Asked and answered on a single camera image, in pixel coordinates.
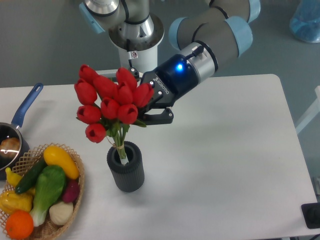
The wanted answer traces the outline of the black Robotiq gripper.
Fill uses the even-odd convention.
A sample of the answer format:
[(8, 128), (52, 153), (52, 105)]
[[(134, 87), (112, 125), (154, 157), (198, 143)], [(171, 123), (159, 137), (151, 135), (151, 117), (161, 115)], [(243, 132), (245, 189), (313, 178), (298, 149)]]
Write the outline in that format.
[(175, 54), (152, 71), (143, 73), (135, 67), (129, 67), (128, 70), (138, 83), (153, 82), (154, 94), (147, 107), (162, 109), (159, 114), (144, 113), (139, 116), (138, 119), (146, 125), (171, 124), (174, 113), (169, 107), (199, 83), (195, 68), (182, 54)]

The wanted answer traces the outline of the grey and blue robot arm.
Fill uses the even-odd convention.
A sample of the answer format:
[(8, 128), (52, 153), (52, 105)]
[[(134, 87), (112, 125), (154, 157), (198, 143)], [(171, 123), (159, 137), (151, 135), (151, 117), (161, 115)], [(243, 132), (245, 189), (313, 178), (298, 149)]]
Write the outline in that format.
[(168, 37), (178, 53), (162, 64), (158, 63), (158, 46), (165, 29), (150, 12), (148, 1), (84, 0), (79, 5), (96, 33), (108, 33), (121, 66), (153, 87), (153, 97), (138, 114), (144, 124), (170, 124), (171, 107), (178, 99), (252, 45), (249, 24), (260, 14), (258, 0), (209, 0), (207, 4), (202, 14), (172, 22)]

